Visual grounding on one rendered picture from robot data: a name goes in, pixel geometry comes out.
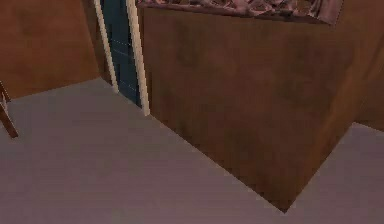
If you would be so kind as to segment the brown wooden chair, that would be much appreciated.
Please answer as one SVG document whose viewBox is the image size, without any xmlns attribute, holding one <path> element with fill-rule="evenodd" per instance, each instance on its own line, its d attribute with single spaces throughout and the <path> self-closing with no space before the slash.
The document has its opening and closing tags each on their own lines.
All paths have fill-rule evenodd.
<svg viewBox="0 0 384 224">
<path fill-rule="evenodd" d="M 7 104 L 11 101 L 3 83 L 0 81 L 0 121 L 11 138 L 19 136 L 11 118 Z"/>
</svg>

